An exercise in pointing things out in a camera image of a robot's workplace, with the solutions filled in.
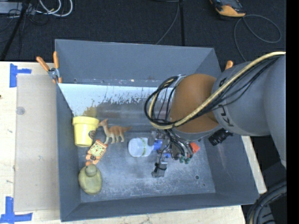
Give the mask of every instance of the yellow cable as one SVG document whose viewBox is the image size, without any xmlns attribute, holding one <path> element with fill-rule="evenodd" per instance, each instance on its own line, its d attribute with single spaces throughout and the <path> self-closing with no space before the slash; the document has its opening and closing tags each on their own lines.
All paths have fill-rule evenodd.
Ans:
<svg viewBox="0 0 299 224">
<path fill-rule="evenodd" d="M 241 69 L 239 72 L 237 72 L 234 76 L 232 76 L 229 80 L 227 80 L 221 87 L 218 88 L 218 90 L 216 90 L 215 93 L 213 93 L 204 103 L 202 103 L 192 113 L 188 114 L 186 117 L 184 117 L 183 119 L 175 122 L 174 124 L 163 126 L 163 125 L 157 125 L 153 122 L 150 122 L 150 123 L 157 129 L 171 129 L 173 127 L 177 127 L 177 126 L 180 126 L 180 125 L 184 124 L 185 122 L 187 122 L 191 118 L 193 118 L 196 114 L 198 114 L 209 103 L 211 103 L 214 98 L 216 98 L 225 88 L 227 88 L 231 83 L 233 83 L 241 74 L 243 74 L 244 72 L 249 70 L 251 67 L 253 67 L 257 63 L 261 62 L 262 60 L 265 60 L 265 59 L 267 59 L 269 57 L 272 57 L 272 56 L 278 56 L 278 55 L 284 55 L 284 54 L 285 54 L 284 51 L 276 51 L 276 52 L 268 53 L 264 56 L 261 56 L 261 57 L 257 58 L 256 60 L 252 61 L 247 66 L 245 66 L 243 69 Z M 156 98 L 157 98 L 157 94 L 153 97 L 153 100 L 152 100 L 152 102 L 150 103 L 150 106 L 149 106 L 149 117 L 150 118 L 151 118 L 151 111 L 152 111 L 152 108 L 153 108 L 153 104 L 154 104 Z"/>
</svg>

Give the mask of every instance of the toy figure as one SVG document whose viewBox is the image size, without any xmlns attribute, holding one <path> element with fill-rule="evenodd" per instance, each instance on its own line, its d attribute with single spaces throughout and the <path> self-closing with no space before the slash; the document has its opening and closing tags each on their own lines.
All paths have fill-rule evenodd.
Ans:
<svg viewBox="0 0 299 224">
<path fill-rule="evenodd" d="M 89 161 L 80 170 L 78 181 L 82 190 L 89 195 L 98 194 L 102 189 L 101 172 Z"/>
<path fill-rule="evenodd" d="M 124 142 L 125 138 L 123 136 L 123 133 L 128 131 L 132 127 L 112 126 L 108 128 L 107 120 L 108 119 L 105 119 L 98 124 L 98 127 L 102 126 L 104 128 L 104 132 L 106 135 L 106 140 L 104 144 L 108 144 L 109 138 L 112 138 L 112 142 L 111 142 L 112 144 L 114 144 L 115 142 L 119 142 L 120 137 L 121 137 L 121 142 Z"/>
<path fill-rule="evenodd" d="M 88 150 L 86 160 L 91 160 L 96 165 L 106 152 L 106 148 L 106 144 L 103 144 L 100 140 L 96 140 Z"/>
</svg>

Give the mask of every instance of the yellow cup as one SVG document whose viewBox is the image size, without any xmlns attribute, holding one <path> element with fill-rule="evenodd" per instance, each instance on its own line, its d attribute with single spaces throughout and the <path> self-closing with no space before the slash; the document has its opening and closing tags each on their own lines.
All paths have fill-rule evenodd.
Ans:
<svg viewBox="0 0 299 224">
<path fill-rule="evenodd" d="M 90 147 L 93 144 L 91 131 L 96 131 L 100 121 L 87 116 L 76 116 L 73 118 L 75 145 L 79 147 Z"/>
</svg>

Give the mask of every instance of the bin floor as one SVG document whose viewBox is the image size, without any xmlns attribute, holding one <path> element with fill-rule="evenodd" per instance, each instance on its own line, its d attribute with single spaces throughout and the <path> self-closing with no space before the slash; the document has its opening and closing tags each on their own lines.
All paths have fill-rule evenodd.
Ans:
<svg viewBox="0 0 299 224">
<path fill-rule="evenodd" d="M 165 175 L 154 178 L 151 173 L 159 154 L 152 151 L 147 157 L 132 157 L 128 152 L 130 139 L 149 137 L 150 132 L 135 132 L 133 126 L 124 136 L 125 142 L 109 144 L 104 156 L 97 163 L 102 174 L 101 192 L 88 195 L 81 190 L 81 202 L 215 192 L 203 141 L 197 142 L 200 150 L 188 164 L 168 158 L 165 160 L 168 162 Z M 105 140 L 102 129 L 97 130 L 95 138 Z M 78 148 L 79 170 L 85 165 L 88 149 Z"/>
</svg>

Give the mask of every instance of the blue object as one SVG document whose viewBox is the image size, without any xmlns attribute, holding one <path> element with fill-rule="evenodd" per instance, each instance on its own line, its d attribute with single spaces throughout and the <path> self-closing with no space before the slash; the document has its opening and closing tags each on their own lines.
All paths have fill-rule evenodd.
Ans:
<svg viewBox="0 0 299 224">
<path fill-rule="evenodd" d="M 165 157 L 165 158 L 170 158 L 170 157 L 171 157 L 171 154 L 170 154 L 170 153 L 165 153 L 165 154 L 164 154 L 164 157 Z"/>
<path fill-rule="evenodd" d="M 18 70 L 18 66 L 14 64 L 10 64 L 10 79 L 9 79 L 9 87 L 16 87 L 17 86 L 17 74 L 31 74 L 31 69 L 20 69 Z"/>
<path fill-rule="evenodd" d="M 23 215 L 15 215 L 14 214 L 14 199 L 9 196 L 6 197 L 5 214 L 1 214 L 0 223 L 14 224 L 14 222 L 31 221 L 31 219 L 32 219 L 32 213 L 23 214 Z"/>
<path fill-rule="evenodd" d="M 162 143 L 163 143 L 163 140 L 155 140 L 155 142 L 154 142 L 154 150 L 161 149 Z"/>
</svg>

